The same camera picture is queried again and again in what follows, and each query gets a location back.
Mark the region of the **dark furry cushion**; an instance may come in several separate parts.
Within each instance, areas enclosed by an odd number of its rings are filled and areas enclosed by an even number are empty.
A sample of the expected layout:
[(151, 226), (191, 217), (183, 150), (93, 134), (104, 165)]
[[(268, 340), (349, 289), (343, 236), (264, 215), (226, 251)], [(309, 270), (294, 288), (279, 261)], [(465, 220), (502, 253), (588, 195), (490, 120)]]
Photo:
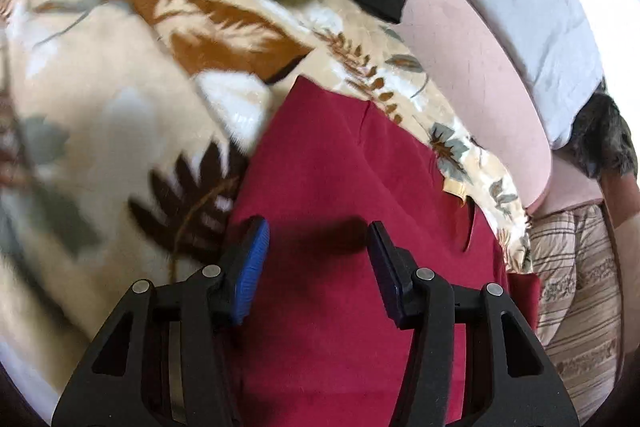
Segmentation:
[(603, 83), (576, 115), (566, 149), (590, 179), (600, 179), (605, 170), (638, 176), (631, 131)]

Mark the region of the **striped beige quilt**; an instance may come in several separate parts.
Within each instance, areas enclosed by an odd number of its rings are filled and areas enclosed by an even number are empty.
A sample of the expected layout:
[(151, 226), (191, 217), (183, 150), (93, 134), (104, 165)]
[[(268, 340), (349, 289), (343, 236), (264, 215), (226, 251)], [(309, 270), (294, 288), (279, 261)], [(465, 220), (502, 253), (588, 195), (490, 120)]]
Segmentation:
[(535, 221), (529, 237), (540, 280), (537, 335), (584, 423), (620, 365), (622, 294), (608, 224), (590, 205)]

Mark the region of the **cream leaf-print fleece blanket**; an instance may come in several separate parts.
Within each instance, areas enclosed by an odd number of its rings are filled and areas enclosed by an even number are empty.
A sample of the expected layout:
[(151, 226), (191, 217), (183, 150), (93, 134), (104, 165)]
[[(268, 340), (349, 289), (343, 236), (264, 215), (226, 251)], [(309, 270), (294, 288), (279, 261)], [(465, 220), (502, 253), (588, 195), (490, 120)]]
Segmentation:
[(224, 222), (195, 210), (305, 75), (373, 101), (477, 202), (530, 271), (514, 182), (434, 72), (352, 0), (1, 0), (1, 363), (50, 419), (130, 281), (194, 267)]

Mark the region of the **pink bed sheet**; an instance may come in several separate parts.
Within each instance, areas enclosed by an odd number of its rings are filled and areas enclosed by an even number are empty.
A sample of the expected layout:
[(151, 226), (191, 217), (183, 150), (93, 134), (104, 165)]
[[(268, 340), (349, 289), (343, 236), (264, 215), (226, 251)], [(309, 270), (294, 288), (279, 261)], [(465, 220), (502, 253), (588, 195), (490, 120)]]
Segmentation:
[(600, 186), (552, 152), (518, 72), (466, 0), (407, 0), (396, 31), (480, 146), (508, 169), (528, 213), (603, 202)]

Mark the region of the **pink brown headboard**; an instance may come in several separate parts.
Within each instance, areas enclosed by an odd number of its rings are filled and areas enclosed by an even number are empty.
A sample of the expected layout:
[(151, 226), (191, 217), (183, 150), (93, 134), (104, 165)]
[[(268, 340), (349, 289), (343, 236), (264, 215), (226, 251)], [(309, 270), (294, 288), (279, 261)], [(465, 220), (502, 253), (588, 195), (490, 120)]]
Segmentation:
[(639, 348), (639, 185), (632, 172), (604, 170), (600, 179), (613, 225), (623, 293), (624, 352)]

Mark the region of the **red garment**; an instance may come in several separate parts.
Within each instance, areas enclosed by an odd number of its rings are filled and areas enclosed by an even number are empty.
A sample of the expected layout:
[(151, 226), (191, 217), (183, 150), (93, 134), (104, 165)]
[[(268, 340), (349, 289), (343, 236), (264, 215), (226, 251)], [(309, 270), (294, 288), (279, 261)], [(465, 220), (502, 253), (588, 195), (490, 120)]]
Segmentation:
[(247, 426), (385, 426), (411, 336), (387, 316), (367, 254), (392, 241), (450, 283), (500, 284), (529, 323), (536, 277), (506, 271), (480, 207), (448, 194), (435, 154), (374, 104), (300, 78), (260, 139), (232, 211), (270, 226), (232, 362)]

